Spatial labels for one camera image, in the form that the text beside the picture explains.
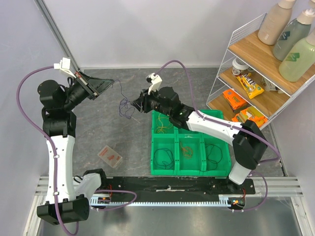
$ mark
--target orange snack bag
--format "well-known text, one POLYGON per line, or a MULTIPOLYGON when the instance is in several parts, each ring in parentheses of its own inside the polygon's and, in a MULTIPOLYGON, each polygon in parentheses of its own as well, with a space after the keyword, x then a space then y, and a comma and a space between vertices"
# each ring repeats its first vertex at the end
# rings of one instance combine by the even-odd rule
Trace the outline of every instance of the orange snack bag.
POLYGON ((228 101, 228 103, 230 104, 233 110, 236 110, 247 104, 246 100, 244 100, 242 97, 240 97, 236 92, 234 92, 231 89, 224 91, 223 96, 228 101))
POLYGON ((264 117, 263 119, 256 121, 256 125, 260 128, 264 123, 266 123, 268 121, 268 119, 266 117, 264 117))

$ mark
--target yellow snack bag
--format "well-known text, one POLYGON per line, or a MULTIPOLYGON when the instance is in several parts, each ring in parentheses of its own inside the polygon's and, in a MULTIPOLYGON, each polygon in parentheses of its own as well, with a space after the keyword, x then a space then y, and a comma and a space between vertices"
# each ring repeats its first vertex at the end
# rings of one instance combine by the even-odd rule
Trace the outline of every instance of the yellow snack bag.
POLYGON ((251 75, 251 73, 248 73, 246 75, 236 76, 250 99, 264 92, 264 89, 261 86, 250 79, 251 75))
POLYGON ((265 118, 265 116, 260 113, 255 107, 248 107, 240 112, 240 116, 243 120, 252 120, 254 122, 260 121, 265 118))

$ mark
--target green bin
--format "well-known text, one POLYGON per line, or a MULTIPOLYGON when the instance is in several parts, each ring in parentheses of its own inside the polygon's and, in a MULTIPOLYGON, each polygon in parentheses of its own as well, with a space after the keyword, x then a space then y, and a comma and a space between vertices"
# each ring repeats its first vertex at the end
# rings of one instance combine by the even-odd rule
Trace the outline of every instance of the green bin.
MULTIPOLYGON (((223 118, 217 110, 201 112, 223 118)), ((151 174, 226 177, 231 171, 228 144, 204 133, 178 129, 152 112, 151 174)))

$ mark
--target plastic bottle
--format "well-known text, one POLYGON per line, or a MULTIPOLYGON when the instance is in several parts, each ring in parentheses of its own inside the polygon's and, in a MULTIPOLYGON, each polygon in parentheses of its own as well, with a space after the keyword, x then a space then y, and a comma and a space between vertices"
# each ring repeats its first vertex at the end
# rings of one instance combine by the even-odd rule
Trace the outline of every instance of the plastic bottle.
POLYGON ((315 63, 315 30, 298 41, 279 66, 280 74, 296 82, 315 63))
POLYGON ((258 38, 267 45, 274 45, 289 22, 295 0, 280 0, 265 17, 259 31, 258 38))
POLYGON ((272 50, 275 58, 283 61, 294 44, 309 34, 314 17, 315 12, 313 9, 304 10, 285 27, 272 50))

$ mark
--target wooden shelf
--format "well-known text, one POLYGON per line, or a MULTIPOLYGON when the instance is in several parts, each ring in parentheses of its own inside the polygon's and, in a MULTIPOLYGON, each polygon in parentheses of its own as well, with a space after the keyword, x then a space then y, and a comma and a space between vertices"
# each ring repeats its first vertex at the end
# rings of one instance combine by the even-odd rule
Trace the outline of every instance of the wooden shelf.
POLYGON ((229 47, 229 50, 282 90, 293 95, 315 74, 315 64, 313 64, 297 82, 285 80, 279 73, 281 61, 277 60, 272 54, 273 46, 262 43, 257 33, 258 31, 255 31, 234 43, 229 47))
MULTIPOLYGON (((276 91, 264 91, 262 94, 254 97, 253 99, 249 99, 245 90, 241 86, 241 83, 232 74, 232 68, 229 68, 225 72, 221 73, 220 78, 234 88, 235 91, 245 100, 250 101, 268 118, 289 99, 289 96, 285 93, 278 93, 276 91)), ((254 72, 251 76, 251 79, 263 88, 261 78, 262 76, 257 72, 254 72)))
POLYGON ((232 118, 235 117, 235 114, 232 111, 229 103, 224 98, 223 94, 221 94, 216 99, 213 99, 208 103, 208 106, 213 110, 220 110, 223 112, 224 119, 228 121, 232 121, 232 118))

